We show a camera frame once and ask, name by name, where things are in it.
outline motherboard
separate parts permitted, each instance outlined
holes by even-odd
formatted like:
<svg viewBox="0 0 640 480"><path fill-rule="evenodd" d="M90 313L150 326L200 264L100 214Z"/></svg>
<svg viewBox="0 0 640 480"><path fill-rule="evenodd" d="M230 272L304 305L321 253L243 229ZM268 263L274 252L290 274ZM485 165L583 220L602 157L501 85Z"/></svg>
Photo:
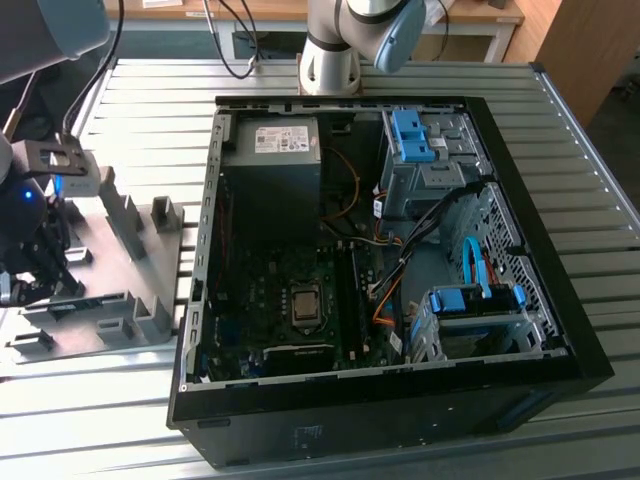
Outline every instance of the motherboard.
<svg viewBox="0 0 640 480"><path fill-rule="evenodd" d="M342 242L236 252L216 298L222 307L204 360L212 380L384 364L384 349L376 348L384 342L360 308L374 281L376 252Z"/></svg>

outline black cable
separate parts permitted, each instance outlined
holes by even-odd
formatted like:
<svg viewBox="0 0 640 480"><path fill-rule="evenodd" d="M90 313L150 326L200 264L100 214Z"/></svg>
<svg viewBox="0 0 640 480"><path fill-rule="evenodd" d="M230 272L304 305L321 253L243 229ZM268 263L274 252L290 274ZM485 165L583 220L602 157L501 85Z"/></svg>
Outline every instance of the black cable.
<svg viewBox="0 0 640 480"><path fill-rule="evenodd" d="M447 7L444 6L444 3L442 3L442 0L438 0L438 3L442 7L442 10L444 10L444 36L442 37L440 52L438 52L438 55L433 57L433 60L431 60L432 62L440 60L440 57L442 57L445 48L447 48L447 43L449 42L449 12L447 11Z"/></svg>
<svg viewBox="0 0 640 480"><path fill-rule="evenodd" d="M393 270L389 272L372 290L372 293L377 292L387 283L395 280L398 275L403 271L409 258L413 253L415 245L417 245L424 237L433 232L440 225L442 215L447 209L458 199L465 195L477 194L484 188L484 182L472 182L465 187L456 188L451 190L447 195L442 197L436 204L434 204L414 225L409 235L407 235L402 248L400 248L400 254L398 256L398 263Z"/></svg>
<svg viewBox="0 0 640 480"><path fill-rule="evenodd" d="M243 74L238 74L238 73L234 72L231 69L231 66L229 66L229 63L227 63L227 59L224 58L224 54L222 53L222 47L220 46L220 41L218 40L218 36L216 35L216 30L215 30L215 27L213 25L213 20L211 19L211 10L209 9L208 0L202 0L202 5L203 5L204 11L205 11L205 17L207 19L207 24L209 25L209 32L211 33L211 37L213 38L213 43L215 44L216 49L218 50L218 55L220 56L220 60L222 61L222 64L224 65L224 68L227 70L227 72L229 72L229 75L231 75L234 78L237 78L238 80L244 80L245 78L247 78L249 75L251 75L253 73L253 70L255 68L255 59L260 54L260 48L258 47L258 31L256 30L256 24L253 21L253 15L251 15L251 10L249 10L249 7L248 7L246 1L245 0L241 0L241 1L242 1L242 5L244 6L245 11L247 12L247 16L249 17L249 20L251 21L251 26L253 27L253 42L254 42L254 44L256 46L256 53L255 53L254 57L250 60L249 68L247 69L247 71L245 73L243 73ZM226 8L229 11L229 13L231 13L231 15L234 16L234 18L236 20L238 20L240 22L240 24L243 26L243 28L245 29L247 34L249 36L251 36L251 33L249 32L249 29L246 27L244 22L240 19L238 14L224 0L220 0L220 4L224 8Z"/></svg>
<svg viewBox="0 0 640 480"><path fill-rule="evenodd" d="M33 91L36 89L36 84L38 83L41 73L42 72L40 70L37 70L29 77L29 80L22 91L22 97L20 97L20 101L18 102L18 105L16 105L16 110L19 113L24 113L31 96L33 95Z"/></svg>
<svg viewBox="0 0 640 480"><path fill-rule="evenodd" d="M67 135L71 135L71 127L73 126L73 122L75 120L76 112L80 109L80 105L84 101L87 94L91 91L94 85L100 80L100 78L104 75L109 68L109 64L116 53L116 49L118 48L118 44L120 43L120 37L122 36L122 26L124 25L124 0L118 0L118 26L116 28L116 34L113 39L113 43L111 44L111 48L109 48L109 52L104 57L98 70L94 73L93 77L89 80L89 82L82 89L78 97L71 104L67 113L65 113L64 118L62 119L62 136L63 138Z"/></svg>
<svg viewBox="0 0 640 480"><path fill-rule="evenodd" d="M242 2L242 5L244 6L245 11L247 12L247 16L249 17L249 21L251 22L251 28L253 29L253 34L251 34L251 32L249 31L249 29L247 28L245 23L242 21L242 19L238 16L238 14L231 7L229 7L227 2L225 2L224 0L220 0L220 4L224 8L226 8L229 11L229 13L231 13L231 15L233 15L233 17L238 21L238 23L240 24L242 29L247 34L247 37L249 37L249 40L251 40L253 42L253 47L256 50L256 56L259 56L259 57L264 59L264 55L262 55L262 51L260 50L260 47L258 46L258 30L256 29L256 23L253 21L253 15L251 14L251 10L249 10L249 6L245 2L245 0L240 0L240 1Z"/></svg>

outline blue light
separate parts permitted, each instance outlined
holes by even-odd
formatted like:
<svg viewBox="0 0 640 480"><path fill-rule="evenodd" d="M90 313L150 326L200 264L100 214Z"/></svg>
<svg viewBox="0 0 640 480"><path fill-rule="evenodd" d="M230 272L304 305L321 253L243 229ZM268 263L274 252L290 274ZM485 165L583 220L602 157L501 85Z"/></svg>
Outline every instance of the blue light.
<svg viewBox="0 0 640 480"><path fill-rule="evenodd" d="M60 175L53 177L53 191L56 195L60 195L62 192L62 177Z"/></svg>

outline sticker label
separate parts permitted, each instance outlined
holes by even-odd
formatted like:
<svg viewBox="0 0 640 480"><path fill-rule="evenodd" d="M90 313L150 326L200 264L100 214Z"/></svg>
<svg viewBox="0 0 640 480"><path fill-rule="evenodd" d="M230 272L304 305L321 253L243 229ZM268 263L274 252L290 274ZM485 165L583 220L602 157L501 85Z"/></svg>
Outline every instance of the sticker label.
<svg viewBox="0 0 640 480"><path fill-rule="evenodd" d="M262 127L256 130L256 153L309 151L307 127Z"/></svg>
<svg viewBox="0 0 640 480"><path fill-rule="evenodd" d="M402 340L396 335L396 332L391 332L389 336L389 343L393 349L398 352L398 355L402 355Z"/></svg>
<svg viewBox="0 0 640 480"><path fill-rule="evenodd" d="M431 148L447 148L447 142L444 138L430 138L429 146Z"/></svg>
<svg viewBox="0 0 640 480"><path fill-rule="evenodd" d="M373 201L373 216L382 218L382 202L380 200Z"/></svg>
<svg viewBox="0 0 640 480"><path fill-rule="evenodd" d="M207 18L207 14L204 12L185 12L184 14L187 18ZM215 18L215 14L211 12L211 18Z"/></svg>

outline floor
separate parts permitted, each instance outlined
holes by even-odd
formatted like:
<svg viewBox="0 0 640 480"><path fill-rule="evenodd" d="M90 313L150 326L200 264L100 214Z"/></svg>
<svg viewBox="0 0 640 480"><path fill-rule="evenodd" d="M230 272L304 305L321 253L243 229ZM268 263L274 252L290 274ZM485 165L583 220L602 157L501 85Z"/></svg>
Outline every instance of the floor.
<svg viewBox="0 0 640 480"><path fill-rule="evenodd" d="M640 93L628 102L610 94L587 134L636 209L640 210Z"/></svg>

